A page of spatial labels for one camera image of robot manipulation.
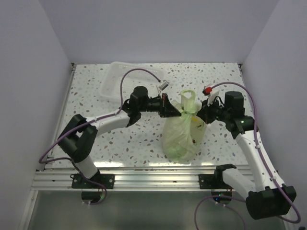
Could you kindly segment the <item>light green avocado plastic bag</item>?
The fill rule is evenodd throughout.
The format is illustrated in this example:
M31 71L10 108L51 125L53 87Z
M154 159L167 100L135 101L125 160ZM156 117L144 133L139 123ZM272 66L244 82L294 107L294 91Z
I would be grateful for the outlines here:
M201 104L196 101L196 93L192 90L181 91L180 102L173 100L171 104L181 112L181 116L170 117L165 121L163 153L174 163L186 164L197 155L206 131L191 127L191 119L201 109Z

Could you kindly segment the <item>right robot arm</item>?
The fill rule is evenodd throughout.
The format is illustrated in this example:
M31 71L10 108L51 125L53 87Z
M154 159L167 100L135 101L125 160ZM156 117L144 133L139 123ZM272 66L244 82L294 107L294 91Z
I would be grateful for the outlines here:
M254 180L242 175L236 166L225 164L214 171L214 184L219 188L229 185L245 200L253 219L283 216L296 198L293 186L287 186L268 157L258 127L251 116L245 114L242 93L229 91L221 101L218 93L205 90L208 99L202 102L197 113L206 124L220 121L225 124L237 145L241 148Z

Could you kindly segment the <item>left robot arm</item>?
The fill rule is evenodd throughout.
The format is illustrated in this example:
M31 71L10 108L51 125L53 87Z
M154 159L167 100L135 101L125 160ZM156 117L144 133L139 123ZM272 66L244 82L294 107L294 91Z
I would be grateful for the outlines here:
M90 157L96 137L109 131L126 128L140 120L142 112L156 112L162 118L179 117L181 112L168 95L149 97L144 86L136 87L118 111L100 117L72 117L58 138L58 146L71 158L83 175L83 183L95 188L100 182L99 170Z

